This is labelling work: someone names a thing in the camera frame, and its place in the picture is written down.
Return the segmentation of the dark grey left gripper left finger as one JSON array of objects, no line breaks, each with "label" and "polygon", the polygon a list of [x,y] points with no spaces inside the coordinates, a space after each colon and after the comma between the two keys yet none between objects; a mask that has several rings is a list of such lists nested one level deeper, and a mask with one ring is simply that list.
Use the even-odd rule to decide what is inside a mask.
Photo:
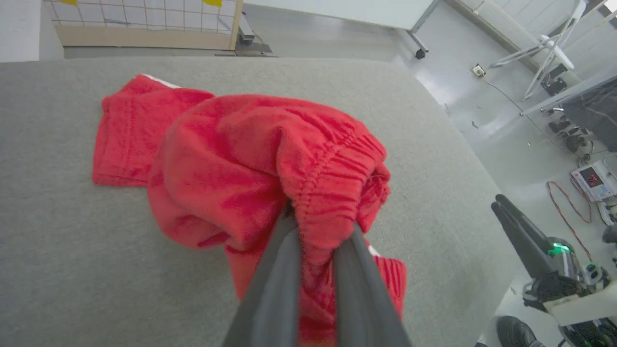
[{"label": "dark grey left gripper left finger", "polygon": [[296,347],[300,274],[301,242],[295,211],[285,207],[222,345]]}]

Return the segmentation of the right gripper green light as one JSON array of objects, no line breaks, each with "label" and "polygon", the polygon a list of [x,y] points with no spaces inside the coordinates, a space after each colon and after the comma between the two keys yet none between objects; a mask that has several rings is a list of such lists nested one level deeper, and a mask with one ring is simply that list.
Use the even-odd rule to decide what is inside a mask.
[{"label": "right gripper green light", "polygon": [[571,244],[547,237],[507,196],[496,195],[491,209],[531,277],[523,305],[547,313],[548,303],[597,294],[613,283],[605,268],[580,263]]}]

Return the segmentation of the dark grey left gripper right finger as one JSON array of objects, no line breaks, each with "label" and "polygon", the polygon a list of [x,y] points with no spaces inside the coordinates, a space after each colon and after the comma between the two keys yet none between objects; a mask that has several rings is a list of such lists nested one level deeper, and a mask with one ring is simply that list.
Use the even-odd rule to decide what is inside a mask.
[{"label": "dark grey left gripper right finger", "polygon": [[339,347],[412,345],[359,224],[335,250],[333,269]]}]

